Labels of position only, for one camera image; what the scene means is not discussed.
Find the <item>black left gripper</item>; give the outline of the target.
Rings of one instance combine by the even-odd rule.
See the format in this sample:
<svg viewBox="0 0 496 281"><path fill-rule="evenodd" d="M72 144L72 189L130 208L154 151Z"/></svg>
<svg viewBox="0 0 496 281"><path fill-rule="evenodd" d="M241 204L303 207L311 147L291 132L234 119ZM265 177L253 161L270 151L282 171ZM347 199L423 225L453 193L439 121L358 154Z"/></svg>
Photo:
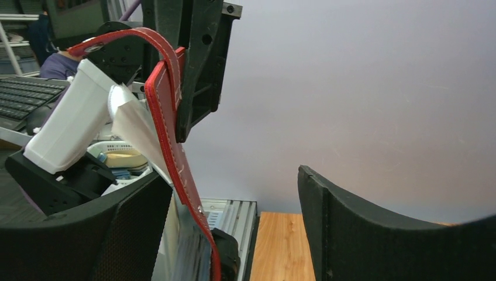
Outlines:
<svg viewBox="0 0 496 281"><path fill-rule="evenodd" d="M232 24L241 18L243 7L224 0L108 1L108 10L110 21L96 35L146 27L173 47L185 48L175 133L177 142L184 143L193 126L218 109ZM131 85L147 80L158 52L141 37L127 36L87 58L118 84Z"/></svg>

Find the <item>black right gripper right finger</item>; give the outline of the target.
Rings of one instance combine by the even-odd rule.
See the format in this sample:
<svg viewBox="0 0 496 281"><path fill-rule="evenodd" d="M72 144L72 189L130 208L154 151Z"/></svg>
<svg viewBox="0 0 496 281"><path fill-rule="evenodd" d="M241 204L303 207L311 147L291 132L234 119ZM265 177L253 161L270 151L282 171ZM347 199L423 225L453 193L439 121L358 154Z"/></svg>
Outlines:
<svg viewBox="0 0 496 281"><path fill-rule="evenodd" d="M373 204L308 166L298 193L316 280L494 280L495 217L452 226Z"/></svg>

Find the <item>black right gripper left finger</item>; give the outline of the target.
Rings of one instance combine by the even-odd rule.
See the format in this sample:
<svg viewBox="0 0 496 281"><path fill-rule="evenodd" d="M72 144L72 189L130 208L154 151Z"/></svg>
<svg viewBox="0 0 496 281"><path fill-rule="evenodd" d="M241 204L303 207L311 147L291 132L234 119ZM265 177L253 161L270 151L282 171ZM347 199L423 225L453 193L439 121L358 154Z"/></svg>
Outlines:
<svg viewBox="0 0 496 281"><path fill-rule="evenodd" d="M2 280L150 280L172 197L156 173L43 221L1 226Z"/></svg>

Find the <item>red leather card holder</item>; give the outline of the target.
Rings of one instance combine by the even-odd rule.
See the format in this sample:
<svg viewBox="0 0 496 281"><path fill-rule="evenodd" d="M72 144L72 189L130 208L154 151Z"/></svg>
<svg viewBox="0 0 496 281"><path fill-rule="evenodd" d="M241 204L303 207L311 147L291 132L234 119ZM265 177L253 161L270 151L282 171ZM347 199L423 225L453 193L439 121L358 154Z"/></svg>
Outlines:
<svg viewBox="0 0 496 281"><path fill-rule="evenodd" d="M150 43L161 55L160 60L144 84L144 92L158 134L167 170L181 202L187 206L194 221L211 245L211 280L221 280L221 258L203 213L201 199L195 186L182 145L176 141L177 108L181 99L181 63L183 48L172 45L155 30L133 28L110 32L88 39L68 48L73 56L84 56L98 47L126 36L137 36Z"/></svg>

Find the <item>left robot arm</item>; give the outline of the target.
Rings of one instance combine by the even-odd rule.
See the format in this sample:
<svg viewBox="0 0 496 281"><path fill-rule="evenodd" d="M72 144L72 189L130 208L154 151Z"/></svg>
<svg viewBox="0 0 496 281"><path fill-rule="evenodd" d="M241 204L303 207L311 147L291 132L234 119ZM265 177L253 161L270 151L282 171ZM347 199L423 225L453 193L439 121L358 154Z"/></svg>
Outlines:
<svg viewBox="0 0 496 281"><path fill-rule="evenodd" d="M225 1L140 1L143 21L111 21L104 1L48 4L54 42L82 56L75 81L50 115L6 168L25 197L42 213L54 214L92 199L87 192L56 187L55 176L71 170L109 120L107 97L115 84L151 77L159 53L132 34L142 28L185 51L177 75L173 138L183 143L190 130L218 109L232 23L242 7Z"/></svg>

